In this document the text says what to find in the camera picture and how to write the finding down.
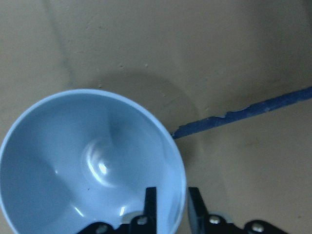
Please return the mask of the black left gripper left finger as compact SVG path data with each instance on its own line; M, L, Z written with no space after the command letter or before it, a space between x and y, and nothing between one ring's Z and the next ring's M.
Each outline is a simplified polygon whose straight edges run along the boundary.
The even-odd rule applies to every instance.
M146 188L143 214L133 217L130 223L114 229L108 223L95 222L78 234L156 234L156 187Z

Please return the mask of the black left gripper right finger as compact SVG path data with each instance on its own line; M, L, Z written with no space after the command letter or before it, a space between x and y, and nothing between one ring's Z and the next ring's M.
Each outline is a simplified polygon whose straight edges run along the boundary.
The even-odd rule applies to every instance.
M188 218L193 234L286 234L263 220L251 220L240 228L222 215L209 213L197 187L188 188Z

